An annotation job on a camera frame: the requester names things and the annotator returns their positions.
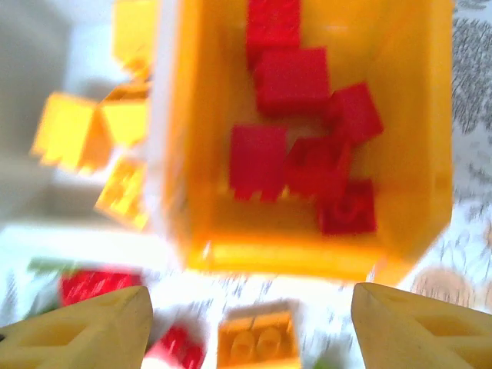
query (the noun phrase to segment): gray wall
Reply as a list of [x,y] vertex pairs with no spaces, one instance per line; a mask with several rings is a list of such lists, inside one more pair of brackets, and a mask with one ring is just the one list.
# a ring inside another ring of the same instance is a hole
[[28,156],[45,99],[63,86],[70,25],[40,0],[0,0],[0,218],[51,177]]

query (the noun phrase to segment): red lego brick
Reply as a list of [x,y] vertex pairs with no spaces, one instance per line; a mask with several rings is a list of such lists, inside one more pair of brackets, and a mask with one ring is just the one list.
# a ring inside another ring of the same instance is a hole
[[351,148],[334,136],[299,138],[285,161],[289,191],[324,201],[340,199],[345,192]]
[[178,356],[188,340],[188,332],[182,327],[171,327],[162,338],[161,343],[172,356]]
[[78,271],[70,277],[60,279],[61,303],[68,306],[108,292],[139,285],[141,279],[136,274]]
[[336,135],[346,136],[353,145],[369,141],[384,130],[365,83],[336,91],[327,104],[325,121]]
[[275,201],[285,186],[287,129],[258,125],[232,128],[229,185],[238,200],[261,192],[262,201]]
[[264,52],[254,71],[258,110],[270,117],[322,116],[329,99],[323,48]]
[[184,369],[200,369],[205,359],[205,352],[201,346],[190,346],[181,362]]
[[300,43],[301,0],[249,0],[246,52],[250,69],[265,50],[299,48]]
[[144,363],[152,360],[160,364],[160,366],[156,364],[155,367],[200,369],[204,359],[203,346],[191,341],[183,327],[172,326],[148,351]]
[[372,181],[350,181],[340,201],[319,201],[317,220],[326,235],[375,232],[377,224]]

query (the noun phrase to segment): table surface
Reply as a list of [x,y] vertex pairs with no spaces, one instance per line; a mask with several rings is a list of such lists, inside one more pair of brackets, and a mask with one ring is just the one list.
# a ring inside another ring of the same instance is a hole
[[[456,0],[453,69],[453,216],[400,288],[492,313],[492,0]],[[56,276],[26,272],[28,260],[3,264],[0,326],[54,297]],[[204,276],[149,272],[157,337],[172,321],[198,321],[215,366],[217,326],[227,310],[287,301],[303,355],[311,367],[324,351],[342,367],[364,367],[350,317],[353,286],[309,278]]]

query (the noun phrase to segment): yellow bin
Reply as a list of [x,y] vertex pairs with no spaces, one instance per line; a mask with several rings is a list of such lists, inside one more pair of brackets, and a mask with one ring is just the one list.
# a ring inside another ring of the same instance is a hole
[[[152,125],[167,127],[159,134],[166,137],[161,213],[184,264],[349,281],[376,271],[375,281],[396,284],[450,219],[452,1],[302,2],[303,47],[326,47],[332,89],[367,81],[385,126],[356,150],[352,169],[353,177],[374,181],[378,231],[346,237],[323,236],[307,201],[233,199],[234,124],[282,123],[292,141],[320,134],[309,128],[316,126],[312,119],[269,121],[258,114],[244,47],[247,2],[163,2],[175,4],[178,25],[175,42],[160,36],[159,48],[175,52],[171,62],[163,60],[166,50],[158,52]],[[172,12],[161,16],[170,22]],[[166,65],[169,98],[158,76]],[[163,104],[168,113],[158,118]]]

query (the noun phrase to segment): yellow lego brick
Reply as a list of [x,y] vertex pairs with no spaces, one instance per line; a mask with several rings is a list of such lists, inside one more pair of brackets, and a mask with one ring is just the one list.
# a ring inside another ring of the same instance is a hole
[[379,284],[354,289],[367,369],[471,369],[492,362],[492,315]]
[[95,208],[122,224],[142,230],[148,221],[148,214],[143,209],[141,200],[144,176],[143,162],[120,159]]
[[101,105],[113,142],[127,148],[147,137],[148,101],[109,101]]
[[225,321],[218,332],[217,368],[301,368],[291,314],[260,314]]
[[147,137],[150,86],[149,82],[119,85],[99,105],[115,144],[130,148]]
[[148,98],[151,89],[151,82],[132,82],[122,83],[115,87],[113,91],[102,101],[141,101]]
[[0,368],[135,369],[151,325],[147,288],[125,288],[0,328]]
[[113,55],[137,79],[151,74],[158,0],[117,0],[113,8]]
[[94,101],[61,93],[45,104],[31,153],[68,171],[106,166],[112,145]]

